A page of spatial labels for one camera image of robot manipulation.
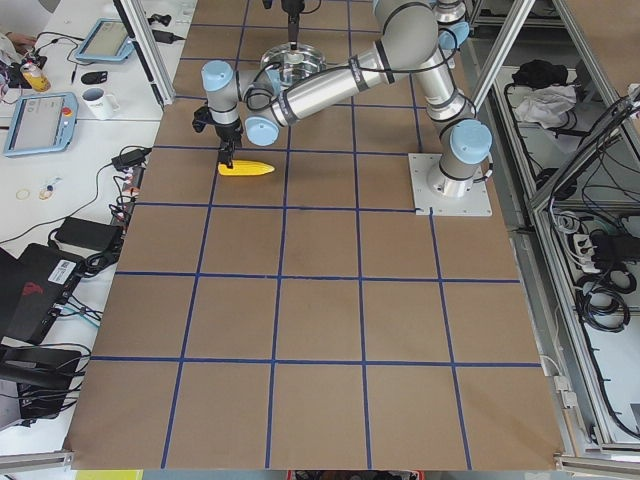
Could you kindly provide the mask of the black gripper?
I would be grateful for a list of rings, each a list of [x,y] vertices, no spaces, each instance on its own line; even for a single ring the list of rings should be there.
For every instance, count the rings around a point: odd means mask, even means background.
[[[229,124],[216,123],[215,131],[220,139],[218,165],[233,169],[235,149],[242,146],[244,133],[242,122],[235,120]]]
[[[291,49],[298,48],[300,13],[305,9],[304,0],[281,0],[281,8],[288,14],[288,42]]]

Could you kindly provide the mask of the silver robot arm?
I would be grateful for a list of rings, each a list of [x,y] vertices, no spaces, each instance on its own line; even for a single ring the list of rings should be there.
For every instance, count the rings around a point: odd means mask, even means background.
[[[454,51],[468,38],[469,23],[466,21],[464,1],[428,1],[433,8],[439,25],[439,46],[446,51]],[[322,5],[319,1],[315,8],[306,9],[303,0],[282,0],[281,9],[287,14],[288,46],[294,52],[298,50],[299,22],[301,15],[312,14]]]
[[[381,36],[368,50],[345,63],[314,73],[289,87],[265,68],[235,71],[224,61],[201,70],[207,95],[192,127],[214,127],[220,140],[218,161],[232,166],[243,138],[257,146],[273,144],[292,126],[349,97],[412,75],[442,145],[439,163],[429,170],[430,189],[461,198],[478,183],[475,174],[492,145],[489,129],[476,118],[473,102],[457,88],[449,55],[469,35],[461,1],[376,1],[373,13]]]

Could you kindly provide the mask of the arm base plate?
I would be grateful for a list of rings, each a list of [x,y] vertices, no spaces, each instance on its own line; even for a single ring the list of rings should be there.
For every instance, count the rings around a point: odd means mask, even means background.
[[[467,180],[452,180],[440,170],[441,154],[410,153],[409,172],[417,215],[490,217],[492,208],[485,182],[475,183],[477,167]]]

